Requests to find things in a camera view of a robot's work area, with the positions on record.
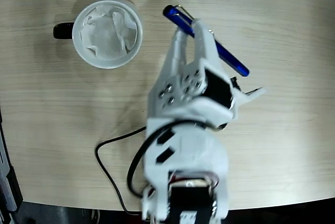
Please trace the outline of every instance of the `mug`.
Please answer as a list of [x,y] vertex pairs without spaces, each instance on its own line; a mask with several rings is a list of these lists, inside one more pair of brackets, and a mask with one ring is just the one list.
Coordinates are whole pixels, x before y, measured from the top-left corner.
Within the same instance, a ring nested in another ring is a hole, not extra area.
[[[126,10],[137,24],[137,38],[134,47],[121,58],[114,60],[102,60],[95,56],[95,53],[84,47],[81,41],[81,30],[85,17],[100,5],[113,5]],[[128,63],[139,51],[143,40],[142,21],[133,3],[126,0],[104,0],[92,3],[84,8],[77,16],[74,23],[61,23],[53,28],[53,37],[56,39],[72,39],[74,48],[78,55],[87,63],[101,69],[114,69]]]

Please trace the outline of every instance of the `tissue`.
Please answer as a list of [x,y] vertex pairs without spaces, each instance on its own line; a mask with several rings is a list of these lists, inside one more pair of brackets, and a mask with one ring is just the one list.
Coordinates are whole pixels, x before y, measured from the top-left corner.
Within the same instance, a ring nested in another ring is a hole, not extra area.
[[83,21],[83,46],[101,60],[124,57],[134,47],[136,38],[137,24],[121,7],[98,6]]

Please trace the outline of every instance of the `blue pen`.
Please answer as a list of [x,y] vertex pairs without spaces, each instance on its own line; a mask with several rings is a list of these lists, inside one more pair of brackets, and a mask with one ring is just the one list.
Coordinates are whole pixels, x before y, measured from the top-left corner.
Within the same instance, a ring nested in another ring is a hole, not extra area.
[[[186,34],[194,38],[194,32],[191,27],[193,17],[180,5],[168,5],[163,10],[163,15],[171,22],[180,27]],[[234,57],[228,50],[226,50],[217,40],[215,40],[216,47],[220,58],[225,61],[230,67],[237,71],[241,76],[248,76],[249,70],[243,63]]]

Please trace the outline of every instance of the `screw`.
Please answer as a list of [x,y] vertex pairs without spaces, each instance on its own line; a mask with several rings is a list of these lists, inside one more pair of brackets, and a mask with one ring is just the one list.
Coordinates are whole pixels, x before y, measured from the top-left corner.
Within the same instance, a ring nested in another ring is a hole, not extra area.
[[174,102],[174,97],[170,97],[169,100],[168,100],[168,104],[169,105],[172,105]]
[[199,88],[200,88],[200,85],[201,85],[200,82],[196,82],[196,83],[194,84],[194,87],[195,87],[196,89],[199,89]]
[[158,97],[159,97],[159,98],[163,98],[164,95],[165,95],[165,92],[164,92],[164,91],[161,91],[161,92],[159,92]]
[[165,91],[168,92],[168,93],[171,93],[173,92],[173,86],[172,84],[168,84],[165,88]]

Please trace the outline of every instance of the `floor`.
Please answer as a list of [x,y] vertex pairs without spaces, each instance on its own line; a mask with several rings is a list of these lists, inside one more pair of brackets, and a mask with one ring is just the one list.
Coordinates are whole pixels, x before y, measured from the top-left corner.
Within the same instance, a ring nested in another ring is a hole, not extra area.
[[[335,198],[310,203],[229,211],[223,224],[333,223]],[[17,224],[140,224],[140,216],[121,211],[47,206],[24,202],[15,214]]]

